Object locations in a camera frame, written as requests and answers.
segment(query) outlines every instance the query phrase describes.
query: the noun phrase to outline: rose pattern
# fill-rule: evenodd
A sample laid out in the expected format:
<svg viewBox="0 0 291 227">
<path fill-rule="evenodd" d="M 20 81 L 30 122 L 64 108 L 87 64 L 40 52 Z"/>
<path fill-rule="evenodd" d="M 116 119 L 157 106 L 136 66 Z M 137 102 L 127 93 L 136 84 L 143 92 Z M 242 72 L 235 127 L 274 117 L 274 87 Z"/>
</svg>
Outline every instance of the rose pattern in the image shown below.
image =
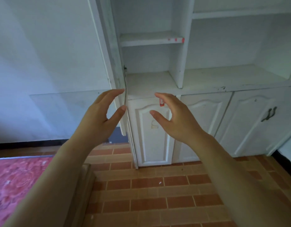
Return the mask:
<svg viewBox="0 0 291 227">
<path fill-rule="evenodd" d="M 0 227 L 53 157 L 0 159 Z"/>
</svg>

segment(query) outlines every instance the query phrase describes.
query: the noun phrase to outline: cabinet handle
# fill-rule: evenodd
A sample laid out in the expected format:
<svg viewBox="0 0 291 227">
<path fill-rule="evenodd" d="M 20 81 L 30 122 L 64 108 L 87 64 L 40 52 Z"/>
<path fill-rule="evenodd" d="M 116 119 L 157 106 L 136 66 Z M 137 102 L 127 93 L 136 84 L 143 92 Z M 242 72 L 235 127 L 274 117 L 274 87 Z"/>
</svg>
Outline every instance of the cabinet handle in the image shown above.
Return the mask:
<svg viewBox="0 0 291 227">
<path fill-rule="evenodd" d="M 270 115 L 272 108 L 269 108 L 267 117 L 262 119 L 261 122 L 264 122 L 265 120 L 269 120 L 271 117 L 274 117 L 274 115 L 276 114 L 276 109 L 277 109 L 277 107 L 274 107 L 272 115 Z"/>
</svg>

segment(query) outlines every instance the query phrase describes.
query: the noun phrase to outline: open cabinet door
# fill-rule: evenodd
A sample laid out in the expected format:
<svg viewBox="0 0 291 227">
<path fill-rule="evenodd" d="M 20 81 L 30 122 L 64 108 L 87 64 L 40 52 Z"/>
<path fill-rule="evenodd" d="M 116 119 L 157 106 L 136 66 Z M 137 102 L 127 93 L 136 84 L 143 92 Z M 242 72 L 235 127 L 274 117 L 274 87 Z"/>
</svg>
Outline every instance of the open cabinet door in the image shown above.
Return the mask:
<svg viewBox="0 0 291 227">
<path fill-rule="evenodd" d="M 110 0 L 88 0 L 88 2 L 111 89 L 125 89 L 125 92 L 114 100 L 117 109 L 126 104 L 126 86 L 111 2 Z M 120 120 L 120 129 L 123 136 L 126 135 L 126 114 Z"/>
</svg>

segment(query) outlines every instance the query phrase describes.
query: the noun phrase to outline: red sticker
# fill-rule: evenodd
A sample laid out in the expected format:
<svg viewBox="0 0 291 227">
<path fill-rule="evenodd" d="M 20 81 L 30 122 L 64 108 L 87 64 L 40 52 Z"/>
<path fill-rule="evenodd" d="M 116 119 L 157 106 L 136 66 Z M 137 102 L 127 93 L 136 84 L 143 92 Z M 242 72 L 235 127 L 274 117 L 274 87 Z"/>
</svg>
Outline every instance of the red sticker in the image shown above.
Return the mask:
<svg viewBox="0 0 291 227">
<path fill-rule="evenodd" d="M 159 104 L 160 104 L 160 107 L 163 107 L 164 106 L 163 99 L 159 99 Z"/>
</svg>

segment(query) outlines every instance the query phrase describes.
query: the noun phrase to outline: shelf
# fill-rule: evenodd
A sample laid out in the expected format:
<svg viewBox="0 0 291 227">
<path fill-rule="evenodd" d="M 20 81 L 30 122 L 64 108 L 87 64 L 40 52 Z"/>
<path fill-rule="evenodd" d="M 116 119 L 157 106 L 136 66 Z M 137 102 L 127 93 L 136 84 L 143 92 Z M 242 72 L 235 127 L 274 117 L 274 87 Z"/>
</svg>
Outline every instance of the shelf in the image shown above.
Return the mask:
<svg viewBox="0 0 291 227">
<path fill-rule="evenodd" d="M 154 97 L 155 92 L 188 95 L 291 85 L 291 81 L 252 64 L 185 70 L 181 89 L 169 72 L 129 74 L 126 80 L 129 100 Z"/>
<path fill-rule="evenodd" d="M 221 17 L 239 17 L 239 16 L 253 16 L 253 15 L 271 15 L 271 14 L 288 14 L 291 10 L 287 9 L 252 9 L 252 10 L 229 10 L 229 11 L 215 11 L 215 12 L 199 12 L 193 13 L 192 19 L 206 19 L 206 18 L 221 18 Z"/>
<path fill-rule="evenodd" d="M 155 33 L 129 33 L 120 35 L 121 47 L 178 43 L 184 43 L 184 38 L 178 36 L 173 31 Z"/>
</svg>

